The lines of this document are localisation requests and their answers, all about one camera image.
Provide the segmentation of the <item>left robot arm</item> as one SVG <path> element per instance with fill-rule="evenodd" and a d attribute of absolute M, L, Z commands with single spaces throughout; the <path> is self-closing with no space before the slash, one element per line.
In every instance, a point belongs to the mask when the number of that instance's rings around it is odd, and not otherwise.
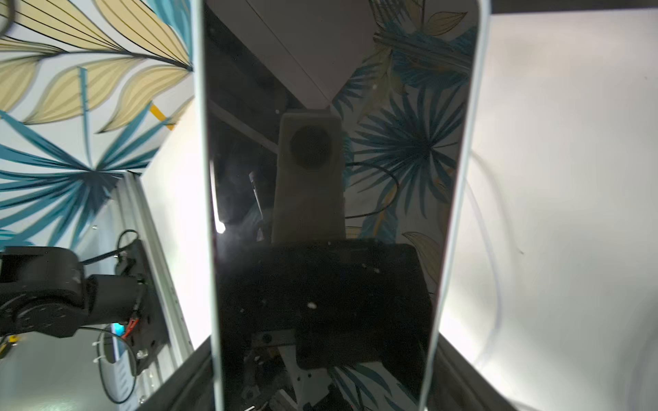
<path fill-rule="evenodd" d="M 68 338 L 84 326 L 125 323 L 145 285 L 129 276 L 85 275 L 66 248 L 8 247 L 1 253 L 1 335 Z"/>

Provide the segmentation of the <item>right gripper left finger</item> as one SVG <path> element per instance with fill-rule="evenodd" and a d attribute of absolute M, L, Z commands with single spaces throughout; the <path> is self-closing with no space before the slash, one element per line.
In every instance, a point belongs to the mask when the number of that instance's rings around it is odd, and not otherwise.
<path fill-rule="evenodd" d="M 214 366 L 210 337 L 161 385 L 139 411 L 211 411 Z"/>

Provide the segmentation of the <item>mint case phone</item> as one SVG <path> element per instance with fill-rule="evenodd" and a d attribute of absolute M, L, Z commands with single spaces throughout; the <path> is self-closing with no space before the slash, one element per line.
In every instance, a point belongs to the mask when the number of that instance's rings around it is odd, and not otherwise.
<path fill-rule="evenodd" d="M 220 410 L 429 410 L 486 1 L 202 1 Z"/>

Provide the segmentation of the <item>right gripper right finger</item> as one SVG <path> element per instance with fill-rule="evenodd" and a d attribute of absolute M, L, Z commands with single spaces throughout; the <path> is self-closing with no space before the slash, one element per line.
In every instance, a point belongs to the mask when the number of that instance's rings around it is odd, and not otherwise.
<path fill-rule="evenodd" d="M 442 335 L 435 354 L 428 409 L 438 411 L 516 411 Z"/>

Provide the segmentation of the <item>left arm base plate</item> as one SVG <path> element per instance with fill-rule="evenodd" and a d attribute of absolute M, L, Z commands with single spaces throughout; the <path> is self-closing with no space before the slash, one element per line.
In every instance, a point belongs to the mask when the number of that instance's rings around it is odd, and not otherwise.
<path fill-rule="evenodd" d="M 119 254 L 115 273 L 137 282 L 131 326 L 124 340 L 137 356 L 136 373 L 140 374 L 157 360 L 161 349 L 170 342 L 155 277 L 141 240 L 125 246 Z"/>

